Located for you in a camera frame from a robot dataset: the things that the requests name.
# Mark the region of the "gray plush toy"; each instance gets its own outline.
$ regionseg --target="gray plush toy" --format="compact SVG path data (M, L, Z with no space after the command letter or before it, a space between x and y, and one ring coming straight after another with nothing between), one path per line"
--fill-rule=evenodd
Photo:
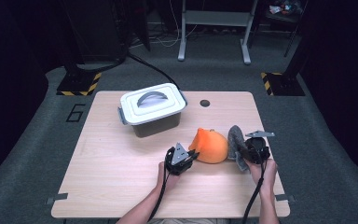
M238 167L240 167L241 171L245 171L249 169L249 166L246 164L243 159L240 151L246 148L245 139L243 138L242 131L240 127L234 125L228 131L228 156L229 160L234 160Z

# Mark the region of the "orange object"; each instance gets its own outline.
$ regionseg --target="orange object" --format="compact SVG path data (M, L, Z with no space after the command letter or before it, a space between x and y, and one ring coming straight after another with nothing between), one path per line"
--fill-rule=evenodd
M227 158L228 141L221 133L198 128L197 134L188 149L196 149L196 152L200 153L197 157L199 161L218 163Z

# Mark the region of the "table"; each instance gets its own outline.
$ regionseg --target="table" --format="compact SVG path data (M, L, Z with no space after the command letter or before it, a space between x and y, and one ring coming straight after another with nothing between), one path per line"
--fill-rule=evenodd
M250 12L221 12L221 11L197 11L186 10L186 0L182 4L182 36L179 48L178 60L184 61L186 54L186 25L224 25L224 26L241 26L246 27L245 35L241 39L241 50L243 62L247 65L251 63L248 50L248 39L251 32L255 8L258 0L253 0Z
M199 127L224 136L233 125L244 134L263 131L250 92L185 91L188 106L179 126L138 138L117 114L124 93L96 94L59 190L68 193L67 199L53 204L53 217L122 217L155 187L158 162L167 150L177 142L188 148ZM201 100L211 104L203 107ZM164 195L155 218L241 218L254 190L250 173L241 172L235 161L194 161L175 189ZM274 191L284 194L278 174ZM287 201L276 202L276 209L279 217L290 213ZM259 210L257 197L249 217L258 217Z

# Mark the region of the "container handle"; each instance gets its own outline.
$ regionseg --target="container handle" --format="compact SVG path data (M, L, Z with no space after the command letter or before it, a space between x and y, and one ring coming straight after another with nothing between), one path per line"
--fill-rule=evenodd
M145 93L143 96L141 96L141 98L139 98L137 105L140 106L142 104L142 102L147 97L149 97L151 95L161 96L163 99L168 99L167 95L165 95L164 93L162 93L160 91L149 91L149 92Z
M124 117L123 109L118 107L117 112L118 112L118 117L120 118L121 123L123 123L124 125L127 124L127 121L126 121L126 119Z

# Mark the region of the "dark background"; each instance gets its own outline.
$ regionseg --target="dark background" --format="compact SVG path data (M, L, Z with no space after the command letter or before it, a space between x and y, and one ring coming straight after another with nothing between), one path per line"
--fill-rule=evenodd
M43 1L61 21L74 60L82 63L59 1ZM43 101L46 72L62 66L40 6L0 0L0 164ZM358 3L310 1L301 34L307 57L300 74L331 132L358 165Z

